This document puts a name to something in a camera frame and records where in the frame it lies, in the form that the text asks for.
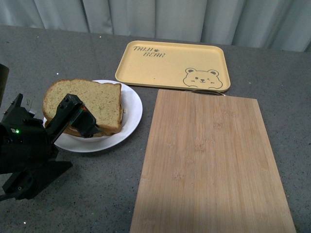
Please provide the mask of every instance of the cutting board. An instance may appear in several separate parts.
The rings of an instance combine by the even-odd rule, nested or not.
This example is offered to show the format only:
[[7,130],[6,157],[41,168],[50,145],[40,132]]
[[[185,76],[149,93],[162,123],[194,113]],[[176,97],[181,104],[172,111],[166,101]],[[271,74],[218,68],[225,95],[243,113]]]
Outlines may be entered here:
[[296,232],[257,100],[159,90],[131,232]]

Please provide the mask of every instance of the gray countertop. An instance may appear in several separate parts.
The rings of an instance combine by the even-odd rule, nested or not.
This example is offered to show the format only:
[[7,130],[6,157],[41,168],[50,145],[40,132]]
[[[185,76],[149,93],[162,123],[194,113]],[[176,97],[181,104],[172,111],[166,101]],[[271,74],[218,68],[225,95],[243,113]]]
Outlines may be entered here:
[[[133,40],[155,39],[0,26],[0,63],[10,68],[0,111],[22,93],[43,118],[53,82],[115,80]],[[311,53],[219,47],[231,80],[226,94],[258,100],[297,232],[311,232]],[[73,167],[34,199],[0,202],[0,232],[129,231],[157,95],[132,88],[143,104],[136,130],[98,152],[59,149],[57,160]],[[7,178],[0,175],[0,185]]]

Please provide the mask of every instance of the sandwich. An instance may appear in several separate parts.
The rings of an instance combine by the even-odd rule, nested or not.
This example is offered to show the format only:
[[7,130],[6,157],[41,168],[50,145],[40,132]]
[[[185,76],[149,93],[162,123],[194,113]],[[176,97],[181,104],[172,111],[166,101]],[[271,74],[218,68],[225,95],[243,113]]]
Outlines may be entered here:
[[[94,137],[112,135],[121,131],[121,84],[97,83],[84,79],[59,80],[52,84],[43,99],[43,115],[46,125],[54,118],[57,107],[66,94],[77,95],[96,118],[103,130]],[[64,133],[81,136],[68,126]]]

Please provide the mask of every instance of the yellow tray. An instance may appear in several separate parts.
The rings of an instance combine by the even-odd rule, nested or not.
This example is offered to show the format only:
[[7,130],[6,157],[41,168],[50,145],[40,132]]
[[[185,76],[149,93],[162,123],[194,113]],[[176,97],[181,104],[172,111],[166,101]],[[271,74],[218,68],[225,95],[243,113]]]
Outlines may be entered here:
[[230,87],[224,52],[215,46],[132,41],[116,72],[119,82],[223,92]]

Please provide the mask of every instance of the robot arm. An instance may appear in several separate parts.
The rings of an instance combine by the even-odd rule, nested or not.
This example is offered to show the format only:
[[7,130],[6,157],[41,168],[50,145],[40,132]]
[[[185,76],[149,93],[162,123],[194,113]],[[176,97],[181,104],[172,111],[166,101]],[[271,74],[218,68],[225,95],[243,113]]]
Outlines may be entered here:
[[18,94],[0,123],[0,174],[12,173],[2,187],[5,194],[0,201],[32,199],[72,167],[71,162],[56,161],[58,149],[54,145],[68,124],[82,137],[101,131],[76,95],[64,97],[46,128],[42,120],[21,106],[23,102],[28,101]]

